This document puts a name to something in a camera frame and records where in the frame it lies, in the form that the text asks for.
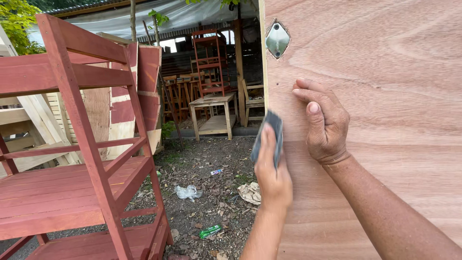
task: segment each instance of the diamond-shaped metal plate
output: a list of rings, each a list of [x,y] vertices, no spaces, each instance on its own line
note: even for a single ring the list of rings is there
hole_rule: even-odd
[[[289,44],[289,34],[280,23],[274,23],[266,38],[266,46],[276,59],[279,59]]]

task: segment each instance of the wrist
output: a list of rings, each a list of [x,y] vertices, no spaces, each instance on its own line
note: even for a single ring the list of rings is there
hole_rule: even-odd
[[[324,168],[324,170],[329,174],[337,174],[337,173],[342,173],[346,172],[348,168],[353,166],[353,164],[358,163],[356,159],[351,155],[350,153],[346,152],[341,160],[338,160],[334,163],[330,164],[321,164],[321,166]]]

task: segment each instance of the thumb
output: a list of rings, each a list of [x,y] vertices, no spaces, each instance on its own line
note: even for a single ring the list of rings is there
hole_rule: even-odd
[[[308,116],[308,141],[323,142],[326,139],[324,128],[324,114],[321,107],[316,102],[310,102],[306,106],[306,115]]]

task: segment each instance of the plastic bag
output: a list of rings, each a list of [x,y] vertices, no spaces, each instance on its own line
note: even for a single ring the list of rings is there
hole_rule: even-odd
[[[203,193],[202,190],[197,191],[196,186],[194,185],[188,185],[186,189],[176,186],[175,192],[180,199],[189,198],[192,202],[194,202],[194,198],[200,198]]]

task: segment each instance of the sandpaper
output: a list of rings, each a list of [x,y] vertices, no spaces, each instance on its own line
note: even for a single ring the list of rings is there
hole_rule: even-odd
[[[260,130],[258,130],[258,135],[255,140],[254,146],[252,148],[252,153],[250,154],[250,159],[252,162],[256,163],[258,160],[258,154],[260,153],[261,146],[261,130],[265,123],[269,123],[276,134],[276,149],[274,151],[274,167],[278,168],[279,156],[282,150],[282,119],[274,114],[271,110],[268,110],[263,122],[261,123]]]

